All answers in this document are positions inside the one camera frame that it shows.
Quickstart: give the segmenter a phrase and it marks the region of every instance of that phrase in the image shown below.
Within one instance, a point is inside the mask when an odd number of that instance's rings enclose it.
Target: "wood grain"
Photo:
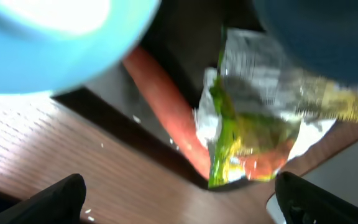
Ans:
[[[339,124],[286,169],[305,173],[357,139],[358,124]],[[96,223],[272,222],[271,182],[209,192],[46,97],[0,96],[0,191],[23,200],[72,173]]]

